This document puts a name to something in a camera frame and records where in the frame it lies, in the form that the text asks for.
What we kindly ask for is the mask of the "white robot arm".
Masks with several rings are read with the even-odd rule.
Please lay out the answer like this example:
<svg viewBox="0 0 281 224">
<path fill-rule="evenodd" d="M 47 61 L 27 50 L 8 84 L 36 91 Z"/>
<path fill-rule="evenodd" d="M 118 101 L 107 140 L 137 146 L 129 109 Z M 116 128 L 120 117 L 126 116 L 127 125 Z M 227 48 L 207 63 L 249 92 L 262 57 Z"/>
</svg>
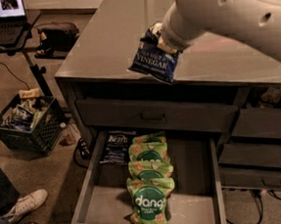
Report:
<svg viewBox="0 0 281 224">
<path fill-rule="evenodd" d="M 183 52 L 207 31 L 281 63 L 281 0 L 174 0 L 163 18 L 159 48 Z"/>
</svg>

